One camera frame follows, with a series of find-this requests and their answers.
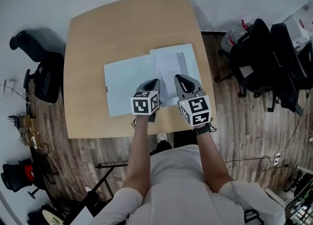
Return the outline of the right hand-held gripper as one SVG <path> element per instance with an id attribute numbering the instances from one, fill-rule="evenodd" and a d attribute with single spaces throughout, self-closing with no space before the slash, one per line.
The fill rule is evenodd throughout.
<path id="1" fill-rule="evenodd" d="M 211 121 L 211 105 L 200 82 L 183 74 L 176 74 L 174 82 L 179 98 L 180 113 L 189 125 L 195 127 L 209 123 Z"/>

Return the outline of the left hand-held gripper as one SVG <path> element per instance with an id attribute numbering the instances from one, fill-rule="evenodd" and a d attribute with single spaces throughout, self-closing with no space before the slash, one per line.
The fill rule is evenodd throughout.
<path id="1" fill-rule="evenodd" d="M 160 90 L 159 79 L 151 79 L 139 85 L 131 98 L 132 113 L 134 115 L 147 115 L 149 122 L 155 122 L 156 111 L 161 105 L 159 92 L 156 90 Z"/>

